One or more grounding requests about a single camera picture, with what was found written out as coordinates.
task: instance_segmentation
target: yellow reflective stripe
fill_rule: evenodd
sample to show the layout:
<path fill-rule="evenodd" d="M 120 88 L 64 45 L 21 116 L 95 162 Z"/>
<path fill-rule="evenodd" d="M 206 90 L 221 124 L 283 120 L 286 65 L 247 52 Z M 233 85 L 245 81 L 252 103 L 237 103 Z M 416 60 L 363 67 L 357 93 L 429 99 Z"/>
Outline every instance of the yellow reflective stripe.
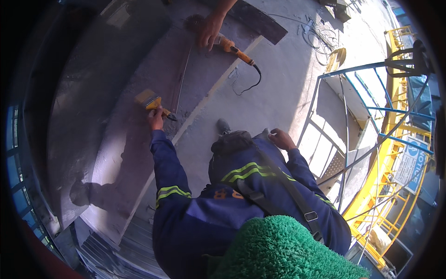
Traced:
<path fill-rule="evenodd" d="M 229 180 L 229 182 L 234 182 L 236 179 L 245 179 L 245 178 L 247 178 L 248 176 L 250 176 L 251 174 L 253 174 L 253 173 L 255 173 L 255 172 L 258 172 L 261 176 L 275 176 L 276 174 L 275 173 L 273 173 L 273 172 L 260 172 L 260 170 L 259 169 L 256 169 L 256 168 L 254 168 L 254 169 L 252 169 L 252 170 L 250 170 L 248 173 L 246 173 L 246 174 L 244 174 L 244 175 L 234 175 L 230 180 Z"/>
<path fill-rule="evenodd" d="M 190 193 L 189 192 L 184 192 L 183 190 L 181 190 L 177 185 L 173 185 L 173 186 L 170 186 L 170 187 L 163 187 L 163 188 L 160 188 L 160 190 L 158 191 L 158 195 L 161 193 L 161 192 L 165 192 L 165 191 L 168 191 L 168 190 L 170 190 L 170 189 L 177 189 L 178 191 L 180 191 L 180 195 L 184 195 L 184 196 L 187 196 L 187 195 L 190 195 Z"/>
<path fill-rule="evenodd" d="M 225 176 L 222 178 L 221 181 L 224 181 L 226 178 L 228 178 L 228 176 L 230 176 L 230 175 L 233 174 L 234 172 L 242 172 L 242 171 L 246 170 L 247 168 L 249 168 L 250 166 L 256 166 L 257 168 L 259 168 L 259 169 L 261 169 L 261 170 L 262 170 L 262 169 L 268 169 L 268 168 L 269 168 L 269 167 L 259 166 L 259 165 L 257 165 L 256 162 L 250 162 L 250 163 L 244 165 L 243 167 L 241 167 L 240 169 L 236 169 L 236 170 L 230 171 L 227 175 L 225 175 Z"/>
<path fill-rule="evenodd" d="M 190 195 L 189 192 L 184 192 L 183 190 L 181 190 L 177 185 L 174 186 L 170 186 L 170 187 L 163 187 L 158 191 L 157 194 L 157 203 L 155 205 L 155 209 L 157 209 L 160 205 L 159 205 L 159 200 L 160 199 L 164 199 L 167 196 L 170 196 L 172 194 L 179 194 L 182 196 L 185 196 L 186 198 L 191 199 L 192 196 Z"/>
<path fill-rule="evenodd" d="M 251 167 L 251 166 L 256 166 L 256 167 L 253 168 L 253 169 L 251 169 L 251 170 L 249 170 L 249 172 L 246 173 L 246 174 L 243 174 L 243 175 L 234 175 L 234 176 L 232 176 L 231 179 L 229 180 L 229 182 L 234 182 L 234 181 L 235 181 L 236 179 L 238 179 L 238 178 L 240 178 L 240 179 L 245 179 L 245 178 L 247 178 L 248 176 L 250 176 L 251 174 L 253 174 L 253 173 L 255 173 L 255 172 L 258 172 L 261 176 L 276 176 L 276 174 L 273 173 L 273 172 L 264 173 L 264 172 L 261 172 L 261 171 L 260 171 L 260 170 L 269 169 L 268 166 L 265 166 L 265 167 L 264 167 L 264 166 L 259 166 L 259 165 L 257 165 L 256 162 L 250 162 L 250 163 L 246 164 L 245 166 L 241 167 L 240 169 L 236 169 L 236 170 L 230 171 L 227 175 L 225 175 L 225 176 L 222 178 L 221 181 L 225 181 L 231 174 L 233 174 L 233 173 L 240 173 L 240 172 L 242 172 L 242 171 L 248 169 L 248 168 Z M 283 171 L 283 173 L 286 175 L 286 177 L 287 177 L 289 180 L 291 180 L 291 181 L 296 181 L 294 178 L 292 178 L 291 176 L 289 176 L 288 174 L 286 174 L 284 171 Z"/>
<path fill-rule="evenodd" d="M 289 180 L 291 180 L 291 181 L 296 181 L 294 178 L 292 178 L 291 176 L 289 176 L 288 174 L 286 174 L 284 171 L 283 171 L 283 173 L 286 175 L 286 177 L 287 177 Z"/>
<path fill-rule="evenodd" d="M 318 194 L 315 194 L 317 197 L 319 197 L 321 200 L 323 200 L 325 203 L 327 203 L 329 206 L 333 207 L 334 209 L 337 210 L 337 208 L 329 201 L 329 200 L 325 200 L 324 198 L 322 198 L 321 196 L 319 196 Z"/>

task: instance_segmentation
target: notice sign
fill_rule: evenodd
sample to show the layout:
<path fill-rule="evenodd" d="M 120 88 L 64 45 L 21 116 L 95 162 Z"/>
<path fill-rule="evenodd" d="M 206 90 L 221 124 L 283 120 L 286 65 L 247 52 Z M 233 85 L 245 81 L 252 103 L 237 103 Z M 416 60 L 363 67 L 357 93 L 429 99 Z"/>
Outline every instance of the notice sign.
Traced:
<path fill-rule="evenodd" d="M 407 141 L 427 149 L 427 143 L 422 140 L 408 136 Z M 401 186 L 406 185 L 405 188 L 412 194 L 415 194 L 423 176 L 426 157 L 427 155 L 425 152 L 416 147 L 406 145 L 403 154 L 400 157 L 401 163 L 398 166 L 393 181 Z"/>

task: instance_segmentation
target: worker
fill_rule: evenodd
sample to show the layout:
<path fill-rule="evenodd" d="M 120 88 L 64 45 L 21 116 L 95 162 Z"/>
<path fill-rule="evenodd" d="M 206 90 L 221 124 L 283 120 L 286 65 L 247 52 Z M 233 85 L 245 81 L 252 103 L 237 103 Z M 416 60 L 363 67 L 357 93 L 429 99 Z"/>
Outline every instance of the worker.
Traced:
<path fill-rule="evenodd" d="M 248 196 L 236 190 L 241 185 L 248 186 L 256 193 L 262 193 L 264 202 L 271 203 L 275 209 L 285 212 L 284 215 L 287 216 L 283 217 L 292 219 L 292 221 L 279 220 L 280 224 L 288 224 L 286 226 L 289 228 L 290 222 L 295 222 L 301 226 L 314 242 L 305 247 L 317 245 L 326 249 L 323 253 L 333 253 L 335 258 L 345 260 L 338 254 L 344 255 L 349 249 L 350 228 L 318 188 L 307 162 L 286 132 L 274 129 L 269 134 L 264 131 L 251 140 L 247 132 L 232 132 L 227 122 L 220 119 L 217 122 L 217 129 L 221 137 L 211 148 L 214 153 L 209 163 L 211 183 L 206 185 L 197 198 L 192 198 L 186 173 L 178 160 L 175 147 L 166 138 L 161 116 L 161 106 L 158 106 L 156 111 L 150 111 L 148 115 L 152 130 L 150 150 L 155 162 L 157 184 L 153 250 L 160 267 L 170 278 L 206 278 L 211 270 L 209 265 L 215 262 L 213 257 L 219 258 L 225 255 L 242 225 L 248 224 L 247 221 L 257 220 L 256 217 L 262 220 L 269 220 L 268 218 L 274 220 L 275 214 L 265 214 L 261 206 L 255 204 L 255 199 L 247 198 Z M 288 162 L 285 162 L 278 148 L 288 152 Z M 270 158 L 271 162 L 265 162 L 266 157 Z M 283 174 L 274 172 L 273 164 L 276 164 Z M 295 200 L 279 179 L 280 175 L 298 190 L 312 208 L 311 218 L 305 219 Z M 310 234 L 312 229 L 310 223 L 315 224 L 315 222 L 320 226 L 323 245 L 318 242 L 321 238 L 316 239 L 314 236 L 313 239 Z M 268 235 L 271 236 L 274 230 L 267 231 L 270 231 Z M 297 263 L 292 263 L 290 266 L 295 268 Z M 333 271 L 336 268 L 330 267 L 328 270 Z"/>
<path fill-rule="evenodd" d="M 206 17 L 197 35 L 197 46 L 212 50 L 214 41 L 220 32 L 223 20 L 227 12 L 234 6 L 237 0 L 220 0 L 217 7 Z"/>

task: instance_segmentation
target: blue tarp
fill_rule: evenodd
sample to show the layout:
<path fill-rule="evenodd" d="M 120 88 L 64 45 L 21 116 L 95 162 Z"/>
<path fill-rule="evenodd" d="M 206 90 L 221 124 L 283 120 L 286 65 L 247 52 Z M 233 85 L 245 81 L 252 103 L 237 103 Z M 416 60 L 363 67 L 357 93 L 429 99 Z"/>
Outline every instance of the blue tarp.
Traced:
<path fill-rule="evenodd" d="M 432 116 L 432 99 L 430 96 L 429 85 L 426 85 L 420 100 L 414 104 L 414 100 L 420 94 L 421 88 L 423 87 L 424 82 L 426 81 L 425 76 L 411 76 L 408 77 L 408 90 L 407 90 L 407 101 L 409 106 L 415 106 L 414 112 L 426 114 Z M 413 126 L 418 127 L 420 129 L 424 129 L 426 131 L 431 131 L 432 121 L 427 120 L 426 118 L 419 116 L 410 116 L 410 121 Z"/>

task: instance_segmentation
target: sleeve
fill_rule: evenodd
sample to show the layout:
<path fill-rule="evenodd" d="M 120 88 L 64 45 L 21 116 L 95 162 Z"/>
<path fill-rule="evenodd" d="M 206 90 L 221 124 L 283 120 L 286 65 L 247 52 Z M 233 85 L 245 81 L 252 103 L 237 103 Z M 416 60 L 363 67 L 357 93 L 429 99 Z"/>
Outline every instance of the sleeve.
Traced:
<path fill-rule="evenodd" d="M 156 208 L 168 200 L 190 199 L 191 194 L 186 173 L 178 160 L 175 147 L 166 138 L 164 131 L 152 131 L 150 151 L 155 162 Z"/>
<path fill-rule="evenodd" d="M 299 152 L 299 149 L 295 148 L 288 151 L 288 163 L 286 166 L 295 180 L 310 189 L 310 191 L 313 191 L 323 201 L 330 203 L 325 194 L 319 189 L 310 167 L 308 167 L 308 163 Z"/>

